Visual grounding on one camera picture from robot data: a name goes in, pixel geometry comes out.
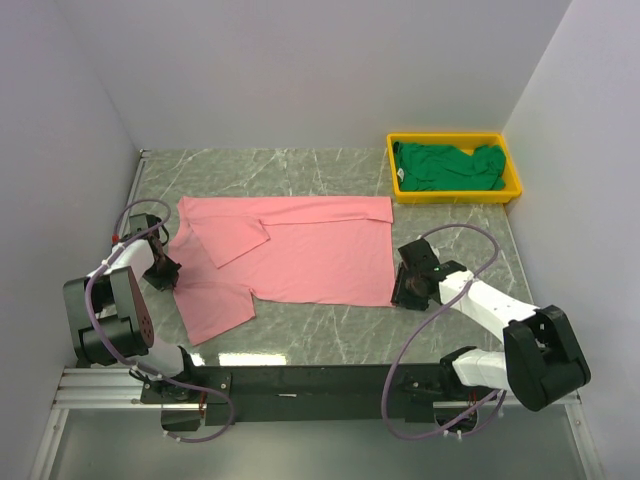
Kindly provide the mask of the pink t shirt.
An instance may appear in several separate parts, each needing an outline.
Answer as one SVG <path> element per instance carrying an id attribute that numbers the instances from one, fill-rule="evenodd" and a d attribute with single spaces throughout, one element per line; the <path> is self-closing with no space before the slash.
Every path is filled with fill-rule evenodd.
<path id="1" fill-rule="evenodd" d="M 388 197 L 183 197 L 177 210 L 174 299 L 193 345 L 253 319 L 256 299 L 391 304 Z"/>

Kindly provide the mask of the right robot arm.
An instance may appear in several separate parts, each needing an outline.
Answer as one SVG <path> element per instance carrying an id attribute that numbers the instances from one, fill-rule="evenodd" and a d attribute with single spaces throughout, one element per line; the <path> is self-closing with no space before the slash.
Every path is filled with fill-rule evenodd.
<path id="1" fill-rule="evenodd" d="M 587 385 L 591 371 L 565 312 L 516 300 L 456 261 L 441 262 L 424 239 L 399 249 L 392 303 L 424 311 L 447 305 L 495 338 L 503 349 L 468 346 L 444 356 L 428 389 L 460 399 L 473 387 L 505 390 L 539 411 Z"/>

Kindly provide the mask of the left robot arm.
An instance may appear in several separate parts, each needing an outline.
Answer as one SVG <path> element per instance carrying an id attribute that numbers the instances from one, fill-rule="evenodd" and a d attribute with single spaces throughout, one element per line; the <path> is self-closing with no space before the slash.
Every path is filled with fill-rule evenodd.
<path id="1" fill-rule="evenodd" d="M 91 272 L 66 282 L 63 298 L 78 368 L 109 367 L 124 359 L 142 381 L 164 381 L 176 401 L 193 399 L 200 378 L 184 348 L 155 337 L 139 281 L 173 290 L 181 265 L 164 251 L 168 231 L 152 214 L 129 218 L 130 231 L 112 241 L 112 253 L 101 275 Z"/>

